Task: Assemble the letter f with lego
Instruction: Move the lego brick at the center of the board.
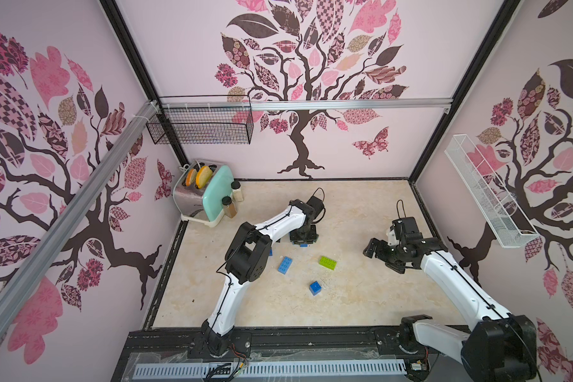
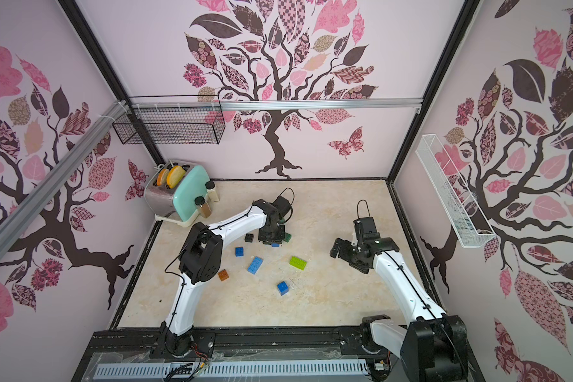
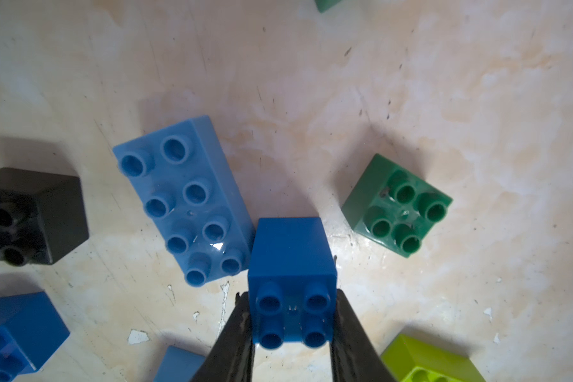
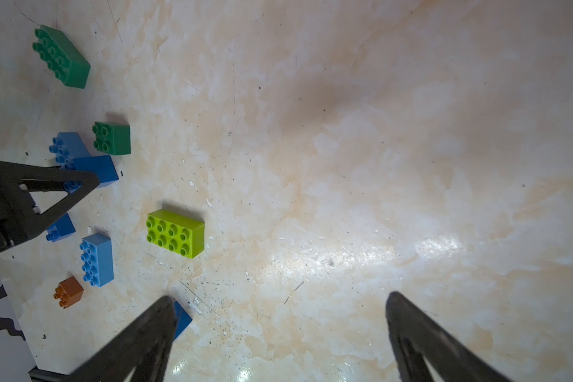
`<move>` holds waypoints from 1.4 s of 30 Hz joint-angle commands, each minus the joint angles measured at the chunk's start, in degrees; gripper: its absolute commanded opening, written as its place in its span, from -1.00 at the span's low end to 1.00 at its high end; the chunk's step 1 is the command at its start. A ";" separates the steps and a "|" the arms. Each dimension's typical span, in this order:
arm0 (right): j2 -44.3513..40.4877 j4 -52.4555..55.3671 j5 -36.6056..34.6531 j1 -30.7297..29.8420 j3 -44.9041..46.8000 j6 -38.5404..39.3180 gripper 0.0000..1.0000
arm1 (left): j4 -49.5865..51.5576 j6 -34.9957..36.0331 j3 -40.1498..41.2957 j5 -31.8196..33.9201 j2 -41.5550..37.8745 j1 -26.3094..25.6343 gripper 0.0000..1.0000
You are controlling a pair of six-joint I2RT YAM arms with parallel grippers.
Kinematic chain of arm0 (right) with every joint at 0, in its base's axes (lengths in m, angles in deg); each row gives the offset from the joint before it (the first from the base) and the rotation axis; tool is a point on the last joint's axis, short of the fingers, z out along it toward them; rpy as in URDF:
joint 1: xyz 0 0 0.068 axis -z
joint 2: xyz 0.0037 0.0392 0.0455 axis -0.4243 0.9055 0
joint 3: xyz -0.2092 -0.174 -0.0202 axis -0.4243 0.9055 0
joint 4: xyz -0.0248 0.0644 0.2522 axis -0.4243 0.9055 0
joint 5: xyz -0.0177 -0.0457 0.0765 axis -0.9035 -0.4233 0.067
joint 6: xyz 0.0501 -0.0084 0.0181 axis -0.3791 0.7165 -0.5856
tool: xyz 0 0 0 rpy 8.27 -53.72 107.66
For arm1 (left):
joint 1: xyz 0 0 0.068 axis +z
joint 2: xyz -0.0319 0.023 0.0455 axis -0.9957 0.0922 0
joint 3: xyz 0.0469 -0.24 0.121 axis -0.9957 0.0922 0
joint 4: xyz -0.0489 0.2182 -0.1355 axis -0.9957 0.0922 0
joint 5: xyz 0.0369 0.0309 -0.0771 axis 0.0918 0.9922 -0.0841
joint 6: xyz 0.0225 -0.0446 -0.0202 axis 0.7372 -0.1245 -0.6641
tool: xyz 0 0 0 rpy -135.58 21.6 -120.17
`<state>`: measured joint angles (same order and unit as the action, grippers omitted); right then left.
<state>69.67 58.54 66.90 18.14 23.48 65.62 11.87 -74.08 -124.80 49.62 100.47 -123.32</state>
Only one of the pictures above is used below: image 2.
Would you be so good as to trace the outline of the lime green lego brick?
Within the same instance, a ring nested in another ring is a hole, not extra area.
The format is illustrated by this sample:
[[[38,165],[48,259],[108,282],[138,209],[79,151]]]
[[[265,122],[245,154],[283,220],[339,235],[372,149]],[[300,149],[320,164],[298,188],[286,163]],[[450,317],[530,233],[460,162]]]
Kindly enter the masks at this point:
[[[304,271],[306,269],[306,266],[307,266],[307,261],[305,261],[304,259],[301,259],[297,256],[291,256],[291,259],[289,260],[289,264],[292,267],[295,267],[301,271]]]

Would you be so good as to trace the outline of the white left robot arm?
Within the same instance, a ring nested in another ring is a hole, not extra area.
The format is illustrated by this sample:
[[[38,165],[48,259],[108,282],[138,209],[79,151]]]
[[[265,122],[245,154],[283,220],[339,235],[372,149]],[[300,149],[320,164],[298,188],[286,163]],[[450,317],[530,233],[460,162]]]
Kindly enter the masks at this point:
[[[159,344],[173,356],[189,352],[194,315],[206,284],[221,270],[222,252],[235,240],[253,231],[263,244],[280,244],[285,224],[293,213],[292,202],[278,196],[273,202],[259,199],[244,211],[213,224],[194,224],[178,254],[179,286],[170,313],[161,326]]]

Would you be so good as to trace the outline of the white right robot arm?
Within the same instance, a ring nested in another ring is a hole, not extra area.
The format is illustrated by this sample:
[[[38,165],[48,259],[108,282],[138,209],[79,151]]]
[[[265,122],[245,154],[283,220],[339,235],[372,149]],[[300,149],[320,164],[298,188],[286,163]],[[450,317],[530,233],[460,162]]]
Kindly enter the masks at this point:
[[[397,356],[410,381],[465,381],[469,377],[467,330],[448,315],[407,266],[394,240],[382,237],[372,217],[353,222],[354,241],[337,238],[329,255],[363,274],[374,271],[393,292],[407,327],[387,316],[362,320],[362,348]]]

